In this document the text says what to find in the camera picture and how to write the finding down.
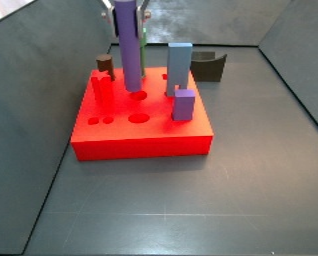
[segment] gray table surface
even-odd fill
[[[228,54],[199,83],[209,154],[77,162],[69,147],[26,254],[318,254],[318,128],[256,48],[207,49]]]

